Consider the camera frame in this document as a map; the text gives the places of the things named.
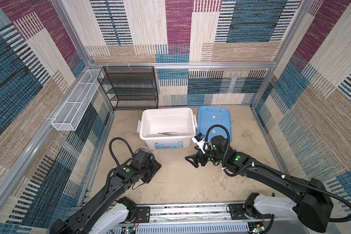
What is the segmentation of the metal tweezers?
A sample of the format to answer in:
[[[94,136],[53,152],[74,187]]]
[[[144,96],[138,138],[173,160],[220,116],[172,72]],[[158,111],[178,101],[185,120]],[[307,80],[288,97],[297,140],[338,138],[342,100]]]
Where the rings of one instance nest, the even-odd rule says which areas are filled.
[[[158,135],[177,136],[178,132],[159,132]]]

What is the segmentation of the white plastic bin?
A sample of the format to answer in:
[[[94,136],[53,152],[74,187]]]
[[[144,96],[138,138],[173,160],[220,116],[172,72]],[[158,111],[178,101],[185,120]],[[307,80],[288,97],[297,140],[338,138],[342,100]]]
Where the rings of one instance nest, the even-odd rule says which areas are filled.
[[[147,109],[138,121],[137,132],[151,150],[183,149],[190,147],[197,127],[191,108]],[[178,132],[178,135],[158,135],[159,132]]]

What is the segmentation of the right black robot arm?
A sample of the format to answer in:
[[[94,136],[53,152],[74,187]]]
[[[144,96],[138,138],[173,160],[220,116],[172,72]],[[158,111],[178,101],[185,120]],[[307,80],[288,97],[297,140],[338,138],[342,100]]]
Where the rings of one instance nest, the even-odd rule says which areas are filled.
[[[282,173],[257,161],[252,156],[238,152],[231,146],[230,135],[215,136],[211,140],[208,134],[198,133],[192,137],[197,144],[197,153],[185,157],[195,168],[212,162],[221,166],[229,177],[245,176],[259,181],[285,195],[292,205],[280,208],[280,203],[263,205],[259,193],[251,193],[244,204],[246,215],[292,216],[307,228],[318,233],[325,233],[330,222],[351,221],[351,203],[346,199],[328,192],[324,184],[312,178],[310,181]]]

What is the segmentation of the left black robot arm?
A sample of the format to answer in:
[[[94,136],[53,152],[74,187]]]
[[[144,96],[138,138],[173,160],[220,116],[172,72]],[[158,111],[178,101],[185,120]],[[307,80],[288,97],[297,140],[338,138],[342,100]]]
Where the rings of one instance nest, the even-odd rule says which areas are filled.
[[[148,184],[160,170],[152,152],[139,148],[111,169],[102,189],[89,202],[65,221],[58,219],[50,228],[52,234],[106,234],[122,222],[138,222],[136,204],[122,195],[138,181]]]

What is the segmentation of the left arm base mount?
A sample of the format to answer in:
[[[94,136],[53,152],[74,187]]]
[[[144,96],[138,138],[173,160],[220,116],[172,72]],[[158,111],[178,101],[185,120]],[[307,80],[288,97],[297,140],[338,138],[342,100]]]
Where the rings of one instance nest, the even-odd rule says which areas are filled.
[[[150,222],[151,208],[150,206],[137,206],[130,208],[127,218],[121,224],[141,224]]]

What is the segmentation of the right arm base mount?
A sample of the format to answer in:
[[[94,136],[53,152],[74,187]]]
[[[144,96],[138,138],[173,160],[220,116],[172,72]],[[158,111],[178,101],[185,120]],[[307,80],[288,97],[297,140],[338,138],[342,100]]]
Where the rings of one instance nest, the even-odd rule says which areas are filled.
[[[231,203],[226,206],[226,211],[232,220],[263,219],[263,214],[256,210],[253,205],[244,203]]]

